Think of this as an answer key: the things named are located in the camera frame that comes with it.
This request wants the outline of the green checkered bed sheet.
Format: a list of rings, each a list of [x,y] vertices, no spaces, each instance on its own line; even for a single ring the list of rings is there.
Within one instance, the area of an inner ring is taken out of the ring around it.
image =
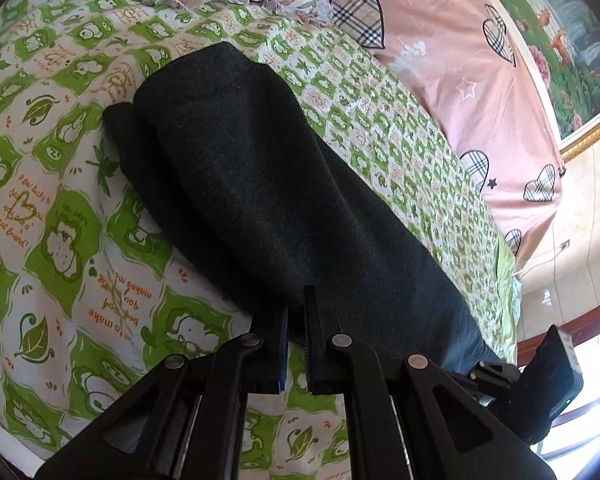
[[[6,0],[0,7],[0,434],[48,460],[171,352],[243,333],[160,234],[122,174],[102,112],[186,53],[227,41],[268,64],[309,124],[460,290],[514,362],[514,258],[434,121],[336,30],[253,6]]]

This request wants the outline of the landscape painting gold frame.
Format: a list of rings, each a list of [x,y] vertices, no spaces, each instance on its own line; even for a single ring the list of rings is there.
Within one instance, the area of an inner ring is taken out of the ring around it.
[[[557,124],[566,162],[600,140],[600,20],[585,0],[491,0],[517,27]]]

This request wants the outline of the black pants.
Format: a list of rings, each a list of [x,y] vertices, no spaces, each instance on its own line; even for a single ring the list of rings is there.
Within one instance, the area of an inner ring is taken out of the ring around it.
[[[302,342],[310,286],[379,352],[460,374],[494,359],[460,291],[272,68],[220,42],[157,70],[102,122],[162,234],[255,320],[286,313]]]

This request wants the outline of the pink quilt with hearts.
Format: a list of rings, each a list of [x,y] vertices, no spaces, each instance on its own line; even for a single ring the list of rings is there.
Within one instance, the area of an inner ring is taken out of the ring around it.
[[[519,264],[562,197],[544,92],[491,0],[329,0],[335,25],[392,71],[436,122]]]

